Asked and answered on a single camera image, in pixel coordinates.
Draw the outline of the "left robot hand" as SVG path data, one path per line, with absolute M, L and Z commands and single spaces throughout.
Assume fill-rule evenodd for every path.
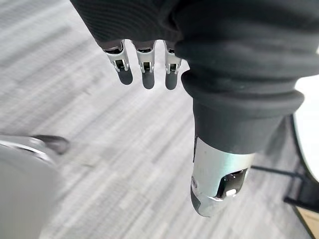
M 186 60 L 181 81 L 195 122 L 191 201 L 210 217 L 241 190 L 256 153 L 304 96 L 298 79 L 318 74 L 316 0 L 74 0 L 98 45 L 121 40 L 150 53 L 164 40 Z

